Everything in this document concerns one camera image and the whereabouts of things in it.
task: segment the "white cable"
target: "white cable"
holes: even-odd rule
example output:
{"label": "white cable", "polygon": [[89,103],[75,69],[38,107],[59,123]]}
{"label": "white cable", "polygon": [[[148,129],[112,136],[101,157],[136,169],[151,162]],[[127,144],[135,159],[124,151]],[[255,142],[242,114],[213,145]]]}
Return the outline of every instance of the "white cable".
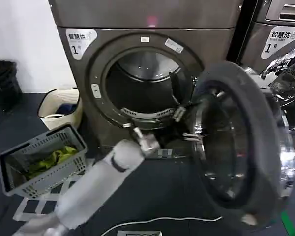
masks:
{"label": "white cable", "polygon": [[150,223],[150,222],[157,221],[157,220],[179,220],[179,221],[180,220],[199,220],[199,221],[215,222],[215,221],[218,221],[220,219],[222,219],[222,216],[220,216],[220,217],[218,217],[216,219],[201,219],[201,218],[196,218],[196,217],[185,217],[185,218],[159,217],[159,218],[155,218],[155,219],[151,219],[151,220],[146,220],[146,221],[133,221],[133,222],[127,222],[127,223],[118,224],[118,225],[112,226],[110,229],[106,230],[100,236],[104,236],[105,234],[107,234],[111,230],[114,230],[115,228],[118,228],[120,226],[136,225],[136,224],[146,224],[146,223]]}

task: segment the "washing machine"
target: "washing machine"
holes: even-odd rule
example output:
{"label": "washing machine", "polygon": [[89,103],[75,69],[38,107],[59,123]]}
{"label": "washing machine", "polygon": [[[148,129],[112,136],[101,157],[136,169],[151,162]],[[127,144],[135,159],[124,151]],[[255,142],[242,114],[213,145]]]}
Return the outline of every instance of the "washing machine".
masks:
{"label": "washing machine", "polygon": [[[166,127],[208,65],[226,58],[242,0],[50,0],[84,111],[107,152]],[[168,144],[156,158],[186,156]]]}
{"label": "washing machine", "polygon": [[295,0],[245,1],[228,59],[260,74],[295,132]]}
{"label": "washing machine", "polygon": [[106,150],[134,126],[157,137],[176,127],[180,139],[164,142],[156,158],[193,156],[203,194],[225,222],[253,230],[280,213],[295,176],[285,116],[270,90],[221,62],[240,0],[50,4]]}

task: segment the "open washer door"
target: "open washer door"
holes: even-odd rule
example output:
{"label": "open washer door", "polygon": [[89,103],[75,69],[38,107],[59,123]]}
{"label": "open washer door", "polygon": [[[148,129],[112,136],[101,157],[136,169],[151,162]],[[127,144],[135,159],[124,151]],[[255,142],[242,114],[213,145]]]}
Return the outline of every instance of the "open washer door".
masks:
{"label": "open washer door", "polygon": [[[282,158],[295,164],[266,97],[241,67],[222,62],[200,75],[192,103],[188,125],[200,137],[192,152],[212,205],[232,227],[263,227],[290,194]],[[295,166],[288,170],[294,177]]]}

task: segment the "clothes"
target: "clothes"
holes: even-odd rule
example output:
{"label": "clothes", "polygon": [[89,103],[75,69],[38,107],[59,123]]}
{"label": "clothes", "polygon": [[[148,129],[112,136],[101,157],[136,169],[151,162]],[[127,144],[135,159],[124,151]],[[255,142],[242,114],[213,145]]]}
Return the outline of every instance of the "clothes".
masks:
{"label": "clothes", "polygon": [[74,147],[64,146],[63,149],[54,151],[52,155],[45,160],[39,161],[38,163],[30,166],[29,170],[24,175],[27,180],[31,180],[50,168],[66,161],[77,152],[78,151]]}

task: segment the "white sticker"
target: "white sticker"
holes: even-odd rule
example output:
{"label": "white sticker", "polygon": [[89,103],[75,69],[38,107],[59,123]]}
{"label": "white sticker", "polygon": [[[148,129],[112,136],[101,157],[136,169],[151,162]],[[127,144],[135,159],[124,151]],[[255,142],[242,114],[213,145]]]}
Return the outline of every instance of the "white sticker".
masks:
{"label": "white sticker", "polygon": [[295,27],[289,26],[276,26],[274,27],[261,53],[262,59],[267,59],[272,56],[276,51],[283,48],[290,42],[295,40]]}
{"label": "white sticker", "polygon": [[149,37],[141,37],[141,43],[149,43]]}
{"label": "white sticker", "polygon": [[162,236],[161,231],[121,231],[118,230],[117,236]]}
{"label": "white sticker", "polygon": [[102,98],[98,84],[92,84],[91,89],[95,98]]}
{"label": "white sticker", "polygon": [[75,60],[81,60],[85,50],[97,38],[93,29],[67,29],[65,34]]}
{"label": "white sticker", "polygon": [[165,42],[165,46],[169,47],[170,49],[173,49],[175,52],[181,53],[183,50],[183,47],[170,38],[168,38]]}

